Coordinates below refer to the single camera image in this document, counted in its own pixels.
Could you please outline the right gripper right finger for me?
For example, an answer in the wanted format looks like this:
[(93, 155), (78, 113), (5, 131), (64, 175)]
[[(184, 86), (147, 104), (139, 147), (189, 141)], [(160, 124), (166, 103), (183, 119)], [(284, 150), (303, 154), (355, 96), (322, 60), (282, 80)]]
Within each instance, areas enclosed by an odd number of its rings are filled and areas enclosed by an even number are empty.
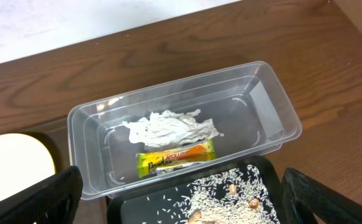
[(362, 224), (362, 205), (296, 169), (285, 170), (282, 188), (287, 223)]

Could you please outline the white tissue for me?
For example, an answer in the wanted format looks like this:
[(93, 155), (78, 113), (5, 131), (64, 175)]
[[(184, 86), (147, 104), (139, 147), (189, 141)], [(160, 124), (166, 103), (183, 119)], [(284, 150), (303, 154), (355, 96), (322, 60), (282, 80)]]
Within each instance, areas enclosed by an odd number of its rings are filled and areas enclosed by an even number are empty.
[(196, 120), (201, 113), (196, 109), (188, 113), (175, 113), (166, 110), (162, 113), (152, 112), (135, 122), (122, 122), (129, 129), (129, 141), (144, 144), (148, 152), (164, 151), (192, 144), (205, 139), (223, 137), (211, 118), (202, 122)]

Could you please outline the green orange snack wrapper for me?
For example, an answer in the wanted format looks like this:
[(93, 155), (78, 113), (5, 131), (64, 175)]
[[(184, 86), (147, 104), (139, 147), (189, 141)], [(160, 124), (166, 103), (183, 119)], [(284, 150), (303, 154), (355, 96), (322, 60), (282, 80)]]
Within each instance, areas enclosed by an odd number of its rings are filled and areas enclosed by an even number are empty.
[(212, 139), (165, 151), (139, 153), (136, 155), (138, 177), (142, 178), (157, 172), (171, 172), (195, 163), (216, 159)]

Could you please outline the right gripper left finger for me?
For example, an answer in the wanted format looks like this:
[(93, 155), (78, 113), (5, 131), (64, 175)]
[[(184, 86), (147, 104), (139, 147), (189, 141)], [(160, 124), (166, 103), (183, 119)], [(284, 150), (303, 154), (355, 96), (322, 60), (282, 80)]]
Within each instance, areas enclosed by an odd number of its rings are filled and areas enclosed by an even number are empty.
[(70, 166), (0, 201), (0, 223), (72, 223), (82, 189), (79, 168)]

